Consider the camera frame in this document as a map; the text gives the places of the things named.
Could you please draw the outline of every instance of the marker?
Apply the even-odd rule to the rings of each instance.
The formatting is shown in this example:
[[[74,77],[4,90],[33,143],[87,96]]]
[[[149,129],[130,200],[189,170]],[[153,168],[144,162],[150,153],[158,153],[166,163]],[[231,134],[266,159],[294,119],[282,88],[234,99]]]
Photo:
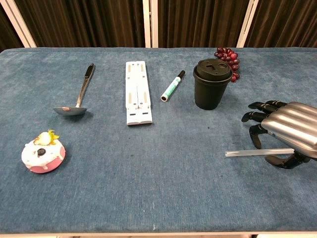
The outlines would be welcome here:
[[[165,92],[162,94],[162,96],[160,97],[160,99],[163,102],[166,102],[168,100],[168,98],[170,97],[170,95],[174,92],[175,88],[177,87],[177,85],[179,84],[180,80],[184,77],[185,75],[185,71],[181,71],[179,73],[179,75],[173,80],[173,82],[169,85],[169,87],[165,90]]]

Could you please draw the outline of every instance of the black cup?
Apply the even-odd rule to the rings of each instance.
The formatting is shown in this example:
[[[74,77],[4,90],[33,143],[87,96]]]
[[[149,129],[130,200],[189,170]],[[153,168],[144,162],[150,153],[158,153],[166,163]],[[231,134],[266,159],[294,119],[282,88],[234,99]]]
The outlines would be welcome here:
[[[198,62],[193,75],[196,105],[205,110],[215,109],[232,78],[230,66],[219,59],[205,59]]]

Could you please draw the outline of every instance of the pink donut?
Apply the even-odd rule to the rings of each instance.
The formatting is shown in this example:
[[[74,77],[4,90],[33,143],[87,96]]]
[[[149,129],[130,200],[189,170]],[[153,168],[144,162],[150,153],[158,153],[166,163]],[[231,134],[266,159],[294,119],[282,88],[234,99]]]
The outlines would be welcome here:
[[[65,158],[65,148],[62,143],[55,139],[55,145],[34,145],[33,140],[25,144],[22,151],[22,161],[32,172],[43,174],[56,169]]]

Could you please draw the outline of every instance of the silver robotic hand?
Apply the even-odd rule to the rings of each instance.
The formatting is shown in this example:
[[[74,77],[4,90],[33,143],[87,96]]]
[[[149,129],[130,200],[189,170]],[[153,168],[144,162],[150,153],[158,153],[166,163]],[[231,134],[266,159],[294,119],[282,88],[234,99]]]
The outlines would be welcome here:
[[[249,129],[256,148],[262,147],[259,135],[268,133],[294,149],[294,154],[287,159],[266,156],[269,163],[279,168],[292,169],[311,159],[317,160],[317,108],[303,103],[287,104],[280,101],[255,102],[249,108],[264,112],[248,112],[241,119],[242,122],[250,119],[259,122]]]

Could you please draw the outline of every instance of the brown curtain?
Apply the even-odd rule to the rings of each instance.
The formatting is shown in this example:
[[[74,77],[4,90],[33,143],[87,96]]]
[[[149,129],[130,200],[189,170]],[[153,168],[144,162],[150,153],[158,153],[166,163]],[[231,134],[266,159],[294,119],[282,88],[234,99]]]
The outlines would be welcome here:
[[[317,47],[317,0],[260,0],[245,47]]]
[[[158,0],[159,47],[235,47],[248,0]]]
[[[144,47],[142,0],[16,0],[38,47]]]
[[[0,4],[0,52],[21,47],[23,47],[23,44]]]

